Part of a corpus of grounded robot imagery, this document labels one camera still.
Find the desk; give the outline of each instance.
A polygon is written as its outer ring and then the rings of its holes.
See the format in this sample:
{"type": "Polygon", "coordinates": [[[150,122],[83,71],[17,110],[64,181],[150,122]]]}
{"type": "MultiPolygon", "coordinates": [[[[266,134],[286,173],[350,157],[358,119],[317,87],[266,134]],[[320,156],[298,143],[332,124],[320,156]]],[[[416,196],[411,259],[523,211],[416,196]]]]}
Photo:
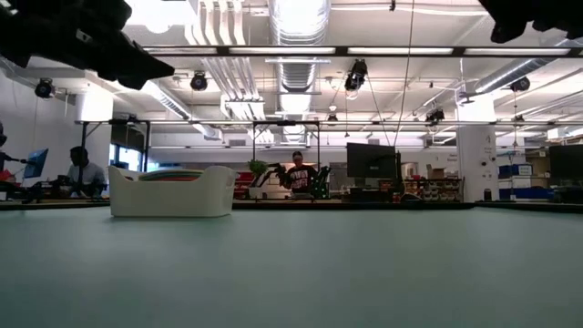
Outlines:
{"type": "Polygon", "coordinates": [[[580,327],[583,220],[472,210],[0,212],[2,327],[580,327]]]}

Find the white column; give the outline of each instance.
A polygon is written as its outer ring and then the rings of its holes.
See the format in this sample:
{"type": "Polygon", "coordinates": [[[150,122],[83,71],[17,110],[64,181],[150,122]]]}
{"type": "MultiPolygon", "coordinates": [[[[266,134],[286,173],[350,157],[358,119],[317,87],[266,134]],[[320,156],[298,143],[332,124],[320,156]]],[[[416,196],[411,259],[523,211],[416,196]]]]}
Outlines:
{"type": "MultiPolygon", "coordinates": [[[[113,118],[113,95],[105,89],[92,85],[85,94],[77,95],[77,120],[102,121],[113,118]]],[[[111,143],[111,126],[101,125],[87,138],[86,149],[89,160],[102,168],[109,165],[109,144],[111,143]]]]}
{"type": "MultiPolygon", "coordinates": [[[[488,122],[496,120],[494,102],[489,95],[472,100],[475,101],[472,104],[458,104],[459,120],[488,122]]],[[[464,201],[484,200],[487,190],[492,194],[492,200],[499,200],[494,126],[458,128],[457,154],[460,177],[465,179],[464,201]]]]}

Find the white bin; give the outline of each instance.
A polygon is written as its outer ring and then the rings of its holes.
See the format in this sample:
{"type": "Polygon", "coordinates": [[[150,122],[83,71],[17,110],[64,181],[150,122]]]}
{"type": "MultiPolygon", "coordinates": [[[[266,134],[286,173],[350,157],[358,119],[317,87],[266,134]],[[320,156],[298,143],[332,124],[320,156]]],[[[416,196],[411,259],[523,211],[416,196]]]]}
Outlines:
{"type": "Polygon", "coordinates": [[[237,173],[205,169],[194,181],[131,181],[109,167],[111,214],[115,217],[220,217],[229,215],[237,173]]]}

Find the computer monitor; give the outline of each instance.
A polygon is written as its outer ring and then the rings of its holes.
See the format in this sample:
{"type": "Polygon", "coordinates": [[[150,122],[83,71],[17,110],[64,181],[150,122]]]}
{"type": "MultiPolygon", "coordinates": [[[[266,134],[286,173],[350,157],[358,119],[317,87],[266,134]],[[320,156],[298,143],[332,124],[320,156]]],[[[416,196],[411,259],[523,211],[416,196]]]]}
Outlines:
{"type": "Polygon", "coordinates": [[[583,179],[583,145],[551,146],[550,175],[553,179],[583,179]]]}
{"type": "Polygon", "coordinates": [[[28,155],[28,164],[25,167],[25,179],[39,178],[43,175],[48,149],[37,150],[28,155]]]}
{"type": "Polygon", "coordinates": [[[398,179],[394,147],[349,143],[346,149],[349,177],[398,179]]]}

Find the security camera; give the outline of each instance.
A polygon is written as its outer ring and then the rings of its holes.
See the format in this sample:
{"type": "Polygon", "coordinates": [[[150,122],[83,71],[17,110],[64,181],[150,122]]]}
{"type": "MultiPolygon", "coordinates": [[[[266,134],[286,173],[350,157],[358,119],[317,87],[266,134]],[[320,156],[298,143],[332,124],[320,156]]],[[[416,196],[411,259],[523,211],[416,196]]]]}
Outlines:
{"type": "Polygon", "coordinates": [[[204,72],[195,72],[194,77],[190,81],[190,87],[195,91],[204,91],[209,86],[204,72]]]}
{"type": "Polygon", "coordinates": [[[40,79],[35,88],[35,95],[41,97],[42,99],[50,99],[55,97],[56,89],[53,86],[53,80],[48,77],[43,77],[40,79]]]}

